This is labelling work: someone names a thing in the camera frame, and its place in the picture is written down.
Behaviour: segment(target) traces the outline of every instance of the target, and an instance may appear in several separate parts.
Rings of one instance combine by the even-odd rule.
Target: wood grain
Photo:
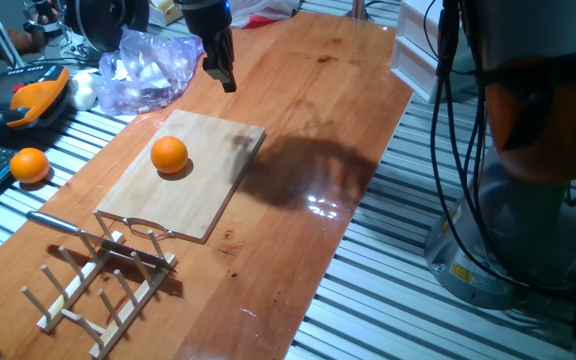
[[[150,149],[174,136],[188,149],[178,174],[162,175]],[[178,238],[205,243],[265,136],[264,129],[174,111],[97,205],[104,216],[159,225]]]
[[[233,30],[239,89],[225,94],[199,71],[166,109],[134,120],[42,211],[101,234],[92,215],[173,109],[264,127],[267,137],[205,245],[167,239],[179,258],[109,359],[281,359],[374,172],[411,91],[389,71],[395,32],[349,18],[299,13],[252,30]],[[114,223],[112,230],[126,233]],[[70,322],[52,335],[19,289],[44,304],[73,270],[58,245],[85,254],[81,242],[24,225],[0,247],[0,355],[7,359],[88,359],[90,337]],[[151,251],[146,239],[126,245]],[[71,309],[105,326],[125,293],[109,274],[120,268],[133,286],[134,266],[109,263]]]

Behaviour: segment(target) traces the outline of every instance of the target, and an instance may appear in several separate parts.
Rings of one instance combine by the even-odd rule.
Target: clear plastic bag
[[[202,53],[198,37],[163,40],[124,26],[119,50],[99,60],[99,107],[109,115],[165,107],[186,90]]]
[[[257,27],[288,19],[299,9],[299,0],[230,0],[232,26]]]

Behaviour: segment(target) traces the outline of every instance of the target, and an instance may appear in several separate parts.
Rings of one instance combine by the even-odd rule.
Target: metal slatted surface
[[[399,0],[385,0],[370,4],[366,11],[372,20],[380,25],[397,27],[399,19]],[[301,10],[319,14],[345,16],[352,10],[352,0],[304,0]]]
[[[23,225],[26,212],[39,209],[133,118],[113,118],[103,115],[99,108],[70,110],[47,128],[20,133],[12,143],[0,143],[12,149],[44,150],[54,172],[39,187],[15,181],[0,189],[0,245]]]

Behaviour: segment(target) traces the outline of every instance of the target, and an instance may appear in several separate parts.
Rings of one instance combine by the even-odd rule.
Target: white object
[[[89,110],[97,99],[97,83],[93,77],[80,72],[70,80],[68,102],[77,110]]]
[[[427,102],[434,102],[437,91],[437,76],[435,75],[437,58],[428,44],[424,32],[424,14],[429,5],[430,0],[406,0],[402,2],[390,69],[421,98]],[[430,8],[426,19],[428,38],[435,51],[437,51],[441,9],[441,2],[436,1]],[[470,48],[463,31],[460,31],[453,70],[467,72],[473,69],[474,63]],[[450,85],[452,92],[456,93],[475,85],[475,79],[474,76],[452,73]]]
[[[243,28],[251,23],[251,16],[268,20],[288,19],[299,9],[299,0],[230,0],[232,26]]]
[[[100,220],[102,228],[106,228],[103,220],[98,220]],[[112,233],[111,239],[120,244],[125,241],[123,234],[117,231]],[[88,243],[88,240],[85,237],[82,237],[81,240],[84,242],[84,244]],[[161,254],[159,244],[156,244],[155,248],[157,249],[157,252]],[[59,251],[64,254],[66,261],[68,261],[70,266],[75,269],[76,265],[74,264],[74,261],[72,261],[72,257],[70,254],[68,254],[68,251],[63,247],[60,247]],[[57,281],[57,279],[54,277],[52,272],[50,272],[46,265],[41,267],[41,270],[46,274],[46,276],[48,276],[53,285],[61,293],[61,295],[52,304],[52,306],[50,306],[49,309],[46,309],[41,304],[41,302],[30,292],[30,290],[28,290],[27,287],[24,286],[21,288],[21,292],[23,292],[24,295],[26,295],[26,297],[33,303],[33,305],[35,305],[35,307],[44,315],[41,317],[41,319],[39,319],[37,326],[39,326],[44,332],[49,332],[57,325],[62,317],[66,317],[74,321],[79,326],[81,326],[95,341],[95,344],[90,349],[89,354],[93,358],[99,360],[103,359],[108,354],[110,349],[112,349],[123,332],[135,319],[139,311],[141,311],[141,309],[148,302],[154,292],[157,291],[157,288],[161,282],[166,278],[166,276],[168,276],[169,271],[160,269],[160,271],[155,272],[151,276],[146,271],[137,254],[133,252],[132,257],[135,260],[135,265],[144,275],[145,280],[141,283],[137,291],[133,293],[121,272],[119,270],[115,270],[114,274],[117,277],[117,280],[119,280],[121,287],[124,289],[131,301],[124,305],[121,310],[119,310],[119,312],[117,312],[108,300],[106,294],[102,290],[99,290],[98,295],[114,320],[108,325],[108,328],[104,328],[84,319],[81,315],[75,314],[68,310],[74,304],[74,302],[77,301],[79,296],[88,287],[88,285],[90,285],[92,280],[97,276],[99,270],[101,270],[106,260],[113,256],[113,253],[109,251],[103,251],[101,254],[93,251],[91,254],[91,260],[86,265],[84,265],[81,270],[78,271],[78,269],[75,269],[77,276],[65,289]],[[177,264],[177,258],[174,254],[166,253],[165,255],[161,255],[171,266],[174,267]]]
[[[171,22],[181,18],[183,14],[172,0],[151,0],[148,22],[165,27]]]

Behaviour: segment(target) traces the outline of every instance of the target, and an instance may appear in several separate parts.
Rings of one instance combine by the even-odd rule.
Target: black cable
[[[41,63],[46,63],[46,62],[58,62],[58,61],[67,61],[67,60],[77,60],[77,63],[68,63],[67,65],[97,65],[98,62],[94,61],[94,60],[89,60],[89,59],[84,59],[84,58],[78,58],[78,57],[63,57],[63,58],[48,58],[48,59],[39,59],[39,60],[35,60],[35,61],[31,61],[29,62],[30,65],[36,65],[36,64],[41,64]]]
[[[439,55],[437,55],[435,48],[432,46],[432,42],[430,41],[430,37],[428,36],[428,30],[426,28],[426,19],[428,19],[428,13],[430,12],[430,8],[432,8],[432,6],[434,4],[435,4],[435,0],[432,0],[430,2],[430,5],[428,5],[428,8],[426,9],[426,12],[424,13],[424,35],[426,35],[426,41],[428,42],[428,46],[430,46],[430,51],[432,51],[432,53],[435,55],[435,60],[437,60],[437,59],[439,59]],[[458,75],[474,75],[475,74],[475,71],[463,72],[463,71],[457,71],[457,70],[452,70],[452,69],[450,71],[455,73],[455,74],[458,74]]]
[[[481,165],[481,161],[484,157],[484,153],[486,151],[486,147],[484,146],[484,142],[486,140],[486,92],[483,86],[479,86],[479,92],[477,95],[477,114],[475,116],[475,122],[479,124],[479,138],[477,139],[477,151],[476,151],[476,158],[475,158],[475,169],[473,174],[473,195],[474,195],[474,202],[475,202],[475,209],[481,213],[481,206],[479,205],[479,175],[481,169],[479,168]]]
[[[472,148],[473,145],[475,144],[475,136],[477,136],[477,134],[479,133],[478,130],[479,130],[479,123],[475,121],[475,126],[473,126],[472,128],[472,133],[470,134],[470,140],[468,141],[468,148],[466,149],[466,159],[464,160],[464,171],[466,173],[468,173],[468,162],[470,162]]]
[[[434,178],[435,178],[435,185],[437,186],[437,196],[439,198],[439,203],[441,204],[441,208],[443,209],[444,216],[446,218],[446,222],[448,223],[448,227],[450,227],[450,231],[452,232],[453,237],[455,238],[455,242],[457,243],[457,245],[459,245],[459,248],[461,249],[461,251],[466,255],[466,257],[470,261],[475,263],[480,269],[482,269],[483,271],[485,271],[486,273],[495,277],[498,280],[505,281],[505,282],[508,282],[512,285],[525,288],[526,287],[525,284],[522,284],[522,283],[519,283],[515,280],[503,277],[500,274],[497,274],[496,272],[484,267],[479,262],[479,260],[477,260],[470,253],[470,251],[466,248],[464,243],[461,241],[461,238],[459,237],[459,234],[457,233],[457,229],[455,228],[455,224],[452,221],[452,217],[450,216],[450,211],[448,210],[448,206],[446,205],[446,200],[444,199],[443,188],[441,186],[441,179],[439,177],[439,166],[437,163],[437,154],[436,154],[437,149],[436,149],[436,139],[435,139],[436,135],[437,135],[437,119],[439,117],[439,105],[441,104],[441,92],[443,90],[443,85],[444,85],[443,82],[444,82],[443,78],[439,77],[437,79],[437,93],[435,95],[435,107],[434,107],[434,111],[433,111],[433,115],[432,115],[432,122],[431,122],[431,126],[430,126],[430,161],[432,164],[432,171],[433,171]]]
[[[382,0],[375,0],[375,1],[370,1],[369,3],[364,5],[364,19],[366,21],[370,21],[370,22],[374,22],[372,17],[370,16],[370,14],[368,14],[368,7],[370,7],[371,5],[374,4],[389,4],[389,5],[395,5],[395,3],[389,2],[389,1],[382,1]],[[346,16],[352,16],[352,10],[346,13]]]
[[[370,5],[374,5],[374,4],[391,4],[391,5],[394,5],[393,3],[390,3],[387,1],[375,0],[375,1],[371,1],[368,4],[364,5],[364,9],[369,7]]]

